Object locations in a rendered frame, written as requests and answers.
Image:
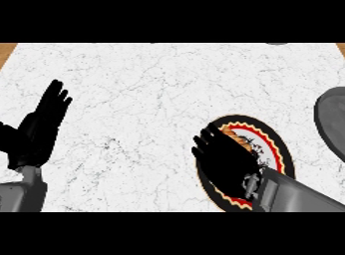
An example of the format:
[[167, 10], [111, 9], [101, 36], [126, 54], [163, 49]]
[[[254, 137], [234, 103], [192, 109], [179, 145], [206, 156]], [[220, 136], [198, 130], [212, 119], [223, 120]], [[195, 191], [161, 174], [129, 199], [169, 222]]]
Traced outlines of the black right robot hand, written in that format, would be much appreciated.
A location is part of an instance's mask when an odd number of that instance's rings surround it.
[[226, 196], [244, 199], [244, 177], [259, 173], [253, 154], [215, 124], [207, 125], [192, 140], [191, 153], [209, 181]]

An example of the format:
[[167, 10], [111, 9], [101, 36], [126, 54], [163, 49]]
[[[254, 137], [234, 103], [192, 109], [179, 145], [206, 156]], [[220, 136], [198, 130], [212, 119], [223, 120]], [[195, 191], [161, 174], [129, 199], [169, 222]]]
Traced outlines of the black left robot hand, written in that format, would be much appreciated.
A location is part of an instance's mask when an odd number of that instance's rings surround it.
[[52, 81], [39, 106], [18, 127], [0, 122], [0, 151], [8, 154], [8, 168], [12, 170], [21, 166], [40, 167], [50, 158], [59, 125], [73, 101], [62, 86], [62, 82]]

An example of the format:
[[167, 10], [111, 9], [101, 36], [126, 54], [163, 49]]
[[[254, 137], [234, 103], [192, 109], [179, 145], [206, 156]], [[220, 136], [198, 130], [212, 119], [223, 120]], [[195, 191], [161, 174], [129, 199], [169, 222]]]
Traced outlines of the brown croissant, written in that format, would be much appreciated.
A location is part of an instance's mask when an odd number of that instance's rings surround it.
[[228, 135], [238, 142], [238, 144], [246, 143], [244, 139], [235, 134], [235, 132], [231, 129], [223, 128], [222, 133]]

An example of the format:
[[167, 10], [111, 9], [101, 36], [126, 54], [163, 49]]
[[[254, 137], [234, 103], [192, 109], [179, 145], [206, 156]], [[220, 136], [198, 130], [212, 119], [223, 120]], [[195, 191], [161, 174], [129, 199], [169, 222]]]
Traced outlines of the black patterned plate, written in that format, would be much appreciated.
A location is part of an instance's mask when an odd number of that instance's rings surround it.
[[[294, 176], [294, 165], [287, 146], [274, 129], [256, 118], [243, 115], [223, 116], [213, 121], [222, 131], [231, 129], [244, 139], [243, 146], [253, 153], [260, 168], [269, 167], [290, 178]], [[244, 199], [226, 196], [207, 180], [195, 164], [201, 187], [212, 202], [225, 212], [250, 212], [251, 203]]]

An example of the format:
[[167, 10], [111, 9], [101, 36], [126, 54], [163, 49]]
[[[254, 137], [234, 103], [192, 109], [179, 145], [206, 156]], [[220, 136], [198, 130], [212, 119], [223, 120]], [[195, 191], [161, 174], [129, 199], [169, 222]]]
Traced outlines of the dark grey pan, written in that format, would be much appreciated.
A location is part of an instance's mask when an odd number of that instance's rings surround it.
[[345, 87], [331, 88], [318, 97], [314, 122], [330, 150], [345, 162]]

